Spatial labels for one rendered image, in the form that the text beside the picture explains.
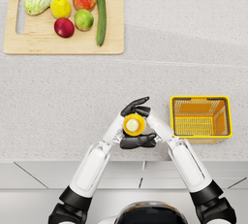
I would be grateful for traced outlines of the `white cabinet front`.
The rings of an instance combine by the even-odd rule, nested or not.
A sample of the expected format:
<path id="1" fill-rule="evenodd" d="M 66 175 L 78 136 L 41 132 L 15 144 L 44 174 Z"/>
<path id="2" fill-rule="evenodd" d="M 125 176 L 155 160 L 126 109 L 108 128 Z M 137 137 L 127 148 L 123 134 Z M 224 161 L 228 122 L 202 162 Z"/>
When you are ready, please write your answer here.
<path id="1" fill-rule="evenodd" d="M 205 161 L 223 188 L 248 189 L 248 161 Z M 1 189 L 64 189 L 79 161 L 0 162 Z M 110 161 L 100 189 L 185 189 L 172 161 Z"/>

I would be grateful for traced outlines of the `green apple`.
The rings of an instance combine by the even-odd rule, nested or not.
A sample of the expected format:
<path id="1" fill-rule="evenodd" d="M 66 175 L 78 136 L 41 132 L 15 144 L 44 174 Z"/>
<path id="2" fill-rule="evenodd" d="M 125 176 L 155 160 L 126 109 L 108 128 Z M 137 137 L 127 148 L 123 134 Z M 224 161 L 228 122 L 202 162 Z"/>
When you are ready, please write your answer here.
<path id="1" fill-rule="evenodd" d="M 75 25 L 80 31 L 89 30 L 94 23 L 93 15 L 87 10 L 78 10 L 75 13 Z"/>

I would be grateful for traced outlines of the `dark round robot body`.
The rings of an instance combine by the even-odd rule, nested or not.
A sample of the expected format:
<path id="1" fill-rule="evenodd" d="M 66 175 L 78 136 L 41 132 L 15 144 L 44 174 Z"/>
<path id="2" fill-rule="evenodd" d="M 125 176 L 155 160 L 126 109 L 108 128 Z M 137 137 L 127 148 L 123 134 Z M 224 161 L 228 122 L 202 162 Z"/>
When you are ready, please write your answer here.
<path id="1" fill-rule="evenodd" d="M 135 202 L 98 224 L 189 224 L 175 207 L 158 201 Z"/>

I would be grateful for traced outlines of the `yellow slatted basket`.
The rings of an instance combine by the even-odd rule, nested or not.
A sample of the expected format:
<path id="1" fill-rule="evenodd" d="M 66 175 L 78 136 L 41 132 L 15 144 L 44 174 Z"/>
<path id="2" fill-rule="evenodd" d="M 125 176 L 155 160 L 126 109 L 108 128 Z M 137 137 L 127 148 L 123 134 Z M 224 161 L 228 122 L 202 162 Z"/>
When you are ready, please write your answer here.
<path id="1" fill-rule="evenodd" d="M 191 144 L 216 144 L 233 135 L 227 96 L 172 96 L 170 127 Z"/>

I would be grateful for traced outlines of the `green cucumber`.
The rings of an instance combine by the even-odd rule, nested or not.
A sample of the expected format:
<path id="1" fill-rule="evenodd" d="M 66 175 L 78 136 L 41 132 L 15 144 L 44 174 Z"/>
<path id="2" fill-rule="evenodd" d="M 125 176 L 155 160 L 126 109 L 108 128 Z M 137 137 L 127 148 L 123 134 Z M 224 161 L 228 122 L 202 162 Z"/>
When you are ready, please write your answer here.
<path id="1" fill-rule="evenodd" d="M 101 47 L 105 41 L 107 30 L 107 5 L 106 0 L 97 0 L 98 6 L 98 26 L 96 42 Z"/>

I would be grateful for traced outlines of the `dark red plum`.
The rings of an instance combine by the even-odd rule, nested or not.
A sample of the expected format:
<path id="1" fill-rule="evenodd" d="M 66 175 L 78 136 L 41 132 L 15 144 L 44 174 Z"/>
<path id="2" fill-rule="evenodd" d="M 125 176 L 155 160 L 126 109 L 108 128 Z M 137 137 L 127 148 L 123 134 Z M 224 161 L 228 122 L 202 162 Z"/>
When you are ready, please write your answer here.
<path id="1" fill-rule="evenodd" d="M 74 34 L 75 27 L 69 19 L 61 17 L 54 22 L 54 31 L 62 38 L 69 38 Z"/>

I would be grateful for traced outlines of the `wooden cutting board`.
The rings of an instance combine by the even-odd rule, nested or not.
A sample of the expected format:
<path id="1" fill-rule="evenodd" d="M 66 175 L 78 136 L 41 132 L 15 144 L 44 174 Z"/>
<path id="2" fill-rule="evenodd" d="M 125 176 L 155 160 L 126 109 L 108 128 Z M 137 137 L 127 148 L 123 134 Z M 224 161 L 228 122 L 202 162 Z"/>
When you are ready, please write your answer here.
<path id="1" fill-rule="evenodd" d="M 96 43 L 97 27 L 76 30 L 70 38 L 59 37 L 49 10 L 26 15 L 23 33 L 16 33 L 19 0 L 9 0 L 3 51 L 7 54 L 120 54 L 124 50 L 124 0 L 106 0 L 107 33 L 104 44 Z"/>

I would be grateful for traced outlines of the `yellow lemon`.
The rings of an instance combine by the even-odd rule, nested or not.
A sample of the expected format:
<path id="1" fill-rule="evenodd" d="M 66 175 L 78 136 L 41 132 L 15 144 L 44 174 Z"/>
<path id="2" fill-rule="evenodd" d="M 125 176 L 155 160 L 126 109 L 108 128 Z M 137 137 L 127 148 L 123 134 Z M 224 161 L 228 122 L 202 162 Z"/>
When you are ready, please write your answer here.
<path id="1" fill-rule="evenodd" d="M 52 0 L 50 10 L 55 18 L 67 18 L 71 14 L 71 3 L 68 0 Z"/>

